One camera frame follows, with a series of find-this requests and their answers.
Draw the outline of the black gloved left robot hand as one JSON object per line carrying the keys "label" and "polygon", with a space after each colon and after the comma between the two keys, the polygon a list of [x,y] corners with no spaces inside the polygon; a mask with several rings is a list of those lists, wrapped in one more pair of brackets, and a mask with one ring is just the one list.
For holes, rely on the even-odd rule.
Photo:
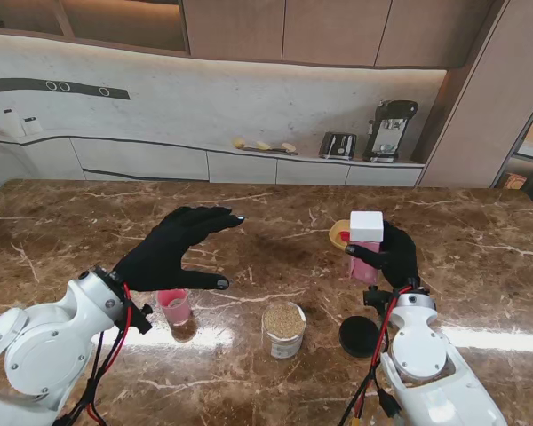
{"label": "black gloved left robot hand", "polygon": [[169,213],[147,237],[115,266],[128,288],[153,292],[175,288],[225,290],[223,275],[182,268],[182,257],[213,233],[241,225],[244,217],[225,207],[182,206]]}

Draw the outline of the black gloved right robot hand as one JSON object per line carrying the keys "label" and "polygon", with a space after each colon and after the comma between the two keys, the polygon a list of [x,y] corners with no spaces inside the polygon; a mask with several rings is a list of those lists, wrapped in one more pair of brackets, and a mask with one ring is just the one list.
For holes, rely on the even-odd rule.
{"label": "black gloved right robot hand", "polygon": [[402,229],[384,222],[384,239],[379,252],[358,244],[348,244],[345,252],[380,270],[393,288],[420,286],[416,244]]}

